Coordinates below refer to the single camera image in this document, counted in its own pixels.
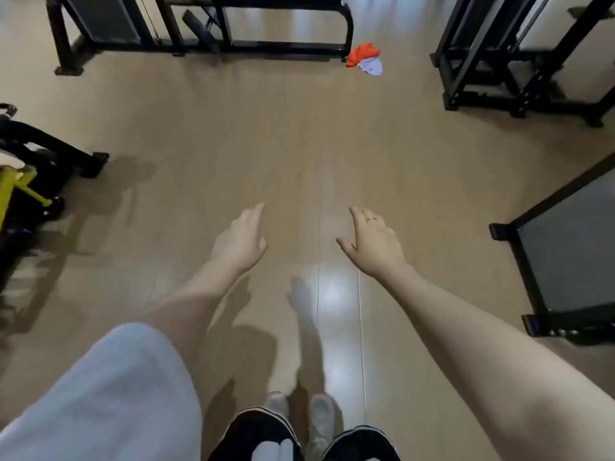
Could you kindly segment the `black gym rack frame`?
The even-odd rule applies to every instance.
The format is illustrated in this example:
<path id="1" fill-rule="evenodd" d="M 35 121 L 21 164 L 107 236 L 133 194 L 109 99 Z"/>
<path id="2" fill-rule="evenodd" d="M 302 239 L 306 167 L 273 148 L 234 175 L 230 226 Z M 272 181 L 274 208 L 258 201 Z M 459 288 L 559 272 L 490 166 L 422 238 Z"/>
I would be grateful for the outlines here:
<path id="1" fill-rule="evenodd" d="M 555 74 L 615 0 L 591 0 L 551 49 L 521 48 L 549 0 L 542 0 L 524 30 L 521 25 L 538 0 L 456 0 L 435 52 L 430 54 L 443 86 L 443 107 L 493 109 L 525 118 L 527 112 L 580 117 L 602 128 L 615 107 L 615 85 L 596 102 L 569 100 Z"/>

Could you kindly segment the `white shirt sleeve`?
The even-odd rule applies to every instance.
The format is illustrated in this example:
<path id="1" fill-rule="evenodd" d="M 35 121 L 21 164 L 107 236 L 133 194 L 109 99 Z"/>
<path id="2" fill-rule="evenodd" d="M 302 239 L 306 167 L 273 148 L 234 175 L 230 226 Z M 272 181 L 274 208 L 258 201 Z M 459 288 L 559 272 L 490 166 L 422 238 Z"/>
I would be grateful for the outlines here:
<path id="1" fill-rule="evenodd" d="M 201 461 L 202 413 L 176 348 L 114 328 L 0 432 L 0 461 Z"/>

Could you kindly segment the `person's left forearm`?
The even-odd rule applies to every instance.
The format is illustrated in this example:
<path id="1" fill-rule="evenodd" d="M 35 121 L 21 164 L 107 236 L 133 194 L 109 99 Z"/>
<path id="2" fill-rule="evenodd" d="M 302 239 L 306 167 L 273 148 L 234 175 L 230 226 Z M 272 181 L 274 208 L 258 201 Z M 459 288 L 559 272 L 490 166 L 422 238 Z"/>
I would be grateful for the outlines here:
<path id="1" fill-rule="evenodd" d="M 184 285 L 126 320 L 162 333 L 192 370 L 217 307 L 237 279 L 253 267 L 238 257 L 211 258 Z"/>

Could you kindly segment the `black framed grey platform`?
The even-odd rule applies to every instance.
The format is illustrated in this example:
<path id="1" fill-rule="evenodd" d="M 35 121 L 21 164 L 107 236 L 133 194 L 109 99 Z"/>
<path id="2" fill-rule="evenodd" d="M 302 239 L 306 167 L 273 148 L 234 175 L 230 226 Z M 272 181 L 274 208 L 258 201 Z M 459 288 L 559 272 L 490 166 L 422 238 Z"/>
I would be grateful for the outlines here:
<path id="1" fill-rule="evenodd" d="M 529 336 L 615 345 L 615 152 L 489 234 L 512 250 Z"/>

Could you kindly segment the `person's left hand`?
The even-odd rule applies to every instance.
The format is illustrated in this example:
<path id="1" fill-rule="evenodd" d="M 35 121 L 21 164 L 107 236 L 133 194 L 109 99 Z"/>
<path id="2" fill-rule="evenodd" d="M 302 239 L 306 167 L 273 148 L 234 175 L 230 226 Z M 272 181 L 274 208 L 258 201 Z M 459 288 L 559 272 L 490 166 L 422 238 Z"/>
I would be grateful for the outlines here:
<path id="1" fill-rule="evenodd" d="M 261 259 L 257 244 L 261 237 L 260 220 L 265 204 L 244 209 L 238 218 L 215 239 L 210 262 L 239 277 L 250 271 Z"/>

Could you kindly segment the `white left shoe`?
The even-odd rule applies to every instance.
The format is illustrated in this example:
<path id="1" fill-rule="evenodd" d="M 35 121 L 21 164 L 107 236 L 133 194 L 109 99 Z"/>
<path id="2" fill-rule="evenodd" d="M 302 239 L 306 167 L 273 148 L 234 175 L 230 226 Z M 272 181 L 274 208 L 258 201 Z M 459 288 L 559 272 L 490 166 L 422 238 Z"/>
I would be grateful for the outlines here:
<path id="1" fill-rule="evenodd" d="M 263 407 L 285 419 L 288 419 L 290 415 L 287 396 L 282 392 L 267 394 Z"/>

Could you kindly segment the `person's right hand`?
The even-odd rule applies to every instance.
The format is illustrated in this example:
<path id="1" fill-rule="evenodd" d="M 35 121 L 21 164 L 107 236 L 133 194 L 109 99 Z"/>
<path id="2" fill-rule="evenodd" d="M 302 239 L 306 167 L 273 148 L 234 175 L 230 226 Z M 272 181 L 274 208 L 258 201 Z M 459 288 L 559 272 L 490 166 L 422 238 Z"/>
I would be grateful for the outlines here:
<path id="1" fill-rule="evenodd" d="M 348 258 L 360 271 L 374 279 L 387 278 L 408 264 L 396 233 L 383 217 L 370 209 L 350 206 L 357 249 L 355 258 Z"/>

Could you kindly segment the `white right shoe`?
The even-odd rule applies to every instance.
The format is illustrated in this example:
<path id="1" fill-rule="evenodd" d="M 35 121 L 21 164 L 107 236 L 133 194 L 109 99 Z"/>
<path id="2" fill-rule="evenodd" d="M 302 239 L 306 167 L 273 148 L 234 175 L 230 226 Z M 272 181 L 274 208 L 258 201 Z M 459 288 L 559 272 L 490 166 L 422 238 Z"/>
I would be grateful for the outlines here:
<path id="1" fill-rule="evenodd" d="M 309 403 L 306 461 L 322 461 L 334 439 L 335 407 L 331 396 L 314 394 Z"/>

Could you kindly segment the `white shoe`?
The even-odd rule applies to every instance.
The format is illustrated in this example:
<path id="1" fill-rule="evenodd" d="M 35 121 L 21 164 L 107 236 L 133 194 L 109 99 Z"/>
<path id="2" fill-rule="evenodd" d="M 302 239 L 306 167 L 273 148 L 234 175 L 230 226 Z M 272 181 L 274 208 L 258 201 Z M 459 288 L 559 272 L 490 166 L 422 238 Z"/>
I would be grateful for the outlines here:
<path id="1" fill-rule="evenodd" d="M 282 392 L 267 394 L 263 407 L 285 419 L 288 419 L 290 415 L 287 396 Z"/>
<path id="2" fill-rule="evenodd" d="M 306 461 L 322 461 L 334 439 L 335 407 L 331 396 L 314 394 L 309 403 Z"/>

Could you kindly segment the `orange cloth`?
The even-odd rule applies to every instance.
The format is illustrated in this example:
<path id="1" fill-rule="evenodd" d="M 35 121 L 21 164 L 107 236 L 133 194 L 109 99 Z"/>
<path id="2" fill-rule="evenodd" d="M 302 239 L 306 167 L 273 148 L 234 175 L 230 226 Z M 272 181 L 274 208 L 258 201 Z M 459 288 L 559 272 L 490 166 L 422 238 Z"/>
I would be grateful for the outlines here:
<path id="1" fill-rule="evenodd" d="M 371 42 L 358 44 L 358 46 L 351 49 L 347 56 L 345 66 L 347 68 L 354 68 L 364 60 L 371 58 L 377 58 L 380 56 L 380 50 Z"/>

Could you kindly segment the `black and yellow exercise machine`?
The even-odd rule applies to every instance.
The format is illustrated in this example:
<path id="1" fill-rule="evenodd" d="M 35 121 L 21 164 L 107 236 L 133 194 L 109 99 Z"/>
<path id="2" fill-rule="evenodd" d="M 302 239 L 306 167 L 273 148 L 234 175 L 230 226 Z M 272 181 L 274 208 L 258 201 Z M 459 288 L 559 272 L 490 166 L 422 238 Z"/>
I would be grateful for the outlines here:
<path id="1" fill-rule="evenodd" d="M 40 226 L 63 214 L 61 193 L 74 172 L 94 179 L 110 159 L 16 121 L 16 114 L 0 102 L 0 292 Z"/>

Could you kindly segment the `person's right forearm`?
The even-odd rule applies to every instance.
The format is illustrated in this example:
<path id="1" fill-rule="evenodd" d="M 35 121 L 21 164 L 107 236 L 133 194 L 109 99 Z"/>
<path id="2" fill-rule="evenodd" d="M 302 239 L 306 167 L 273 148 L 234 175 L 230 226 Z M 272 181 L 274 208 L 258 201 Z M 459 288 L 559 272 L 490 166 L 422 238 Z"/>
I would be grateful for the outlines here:
<path id="1" fill-rule="evenodd" d="M 503 320 L 408 265 L 377 276 L 505 461 L 615 461 L 615 400 Z"/>

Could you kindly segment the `black weight machine frame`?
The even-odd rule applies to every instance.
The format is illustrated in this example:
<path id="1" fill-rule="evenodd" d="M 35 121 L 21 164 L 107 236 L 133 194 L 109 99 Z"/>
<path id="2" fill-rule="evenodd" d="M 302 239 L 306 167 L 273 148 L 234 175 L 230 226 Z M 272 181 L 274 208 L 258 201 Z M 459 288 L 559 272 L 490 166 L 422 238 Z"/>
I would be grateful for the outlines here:
<path id="1" fill-rule="evenodd" d="M 136 0 L 45 0 L 58 56 L 58 76 L 80 76 L 104 52 L 240 54 L 280 58 L 339 58 L 352 47 L 354 20 L 342 0 L 154 0 L 168 38 L 143 18 Z M 342 15 L 344 43 L 234 40 L 227 8 L 332 12 Z"/>

